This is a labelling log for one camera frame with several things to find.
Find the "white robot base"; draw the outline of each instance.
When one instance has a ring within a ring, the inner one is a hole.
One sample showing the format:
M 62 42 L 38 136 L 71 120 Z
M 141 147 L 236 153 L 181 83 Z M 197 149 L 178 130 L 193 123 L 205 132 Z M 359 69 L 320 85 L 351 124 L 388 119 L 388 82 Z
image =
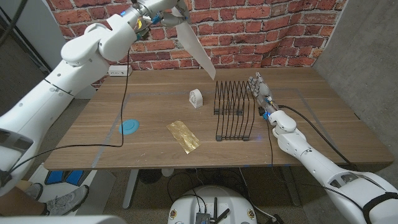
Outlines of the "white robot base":
M 206 203 L 205 205 L 200 198 L 194 196 L 193 190 L 185 193 L 176 200 L 169 213 L 168 224 L 187 224 L 187 223 L 203 223 L 203 219 L 208 217 L 211 220 L 217 220 L 227 209 L 229 212 L 218 223 L 230 224 L 255 224 L 257 223 L 254 209 L 250 202 L 237 192 L 222 186 L 206 185 L 195 188 L 196 194 Z

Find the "brick wall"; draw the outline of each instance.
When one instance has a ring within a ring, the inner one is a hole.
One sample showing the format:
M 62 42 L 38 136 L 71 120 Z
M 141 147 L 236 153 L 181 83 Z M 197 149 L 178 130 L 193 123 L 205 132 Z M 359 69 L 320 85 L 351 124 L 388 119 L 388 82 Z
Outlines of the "brick wall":
M 106 24 L 130 0 L 47 0 L 66 39 L 87 25 Z M 345 0 L 185 0 L 192 29 L 216 68 L 312 66 L 333 31 Z M 153 27 L 132 45 L 136 70 L 198 68 L 174 28 Z M 127 58 L 118 64 L 126 64 Z

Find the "table leg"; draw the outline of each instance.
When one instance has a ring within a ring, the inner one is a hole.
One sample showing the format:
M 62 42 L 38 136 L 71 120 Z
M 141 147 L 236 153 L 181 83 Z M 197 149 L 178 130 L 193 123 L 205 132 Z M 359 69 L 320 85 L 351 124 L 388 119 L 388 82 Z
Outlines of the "table leg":
M 139 170 L 137 169 L 130 171 L 129 182 L 127 183 L 126 193 L 124 194 L 124 200 L 123 200 L 124 209 L 128 209 L 131 206 L 132 194 L 136 186 L 138 171 Z
M 282 175 L 284 176 L 287 186 L 287 190 L 289 191 L 290 198 L 292 199 L 292 202 L 295 206 L 300 206 L 300 197 L 299 194 L 297 193 L 296 189 L 296 184 L 294 183 L 292 171 L 290 170 L 290 167 L 283 166 L 281 167 L 282 169 Z

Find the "gold foil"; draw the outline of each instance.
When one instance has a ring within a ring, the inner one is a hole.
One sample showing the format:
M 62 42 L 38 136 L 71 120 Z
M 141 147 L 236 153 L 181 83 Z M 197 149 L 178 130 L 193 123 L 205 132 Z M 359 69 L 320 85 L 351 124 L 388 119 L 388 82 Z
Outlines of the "gold foil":
M 200 146 L 199 139 L 193 135 L 182 121 L 174 121 L 166 127 L 187 154 Z

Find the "blue circle marker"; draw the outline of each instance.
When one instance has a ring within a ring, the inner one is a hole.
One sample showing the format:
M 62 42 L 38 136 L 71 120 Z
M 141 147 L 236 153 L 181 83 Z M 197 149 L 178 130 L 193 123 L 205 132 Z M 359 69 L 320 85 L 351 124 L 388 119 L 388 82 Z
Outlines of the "blue circle marker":
M 127 121 L 123 121 L 123 134 L 132 134 L 137 131 L 139 127 L 139 122 L 135 119 L 129 119 Z M 119 132 L 122 133 L 122 125 L 119 126 Z

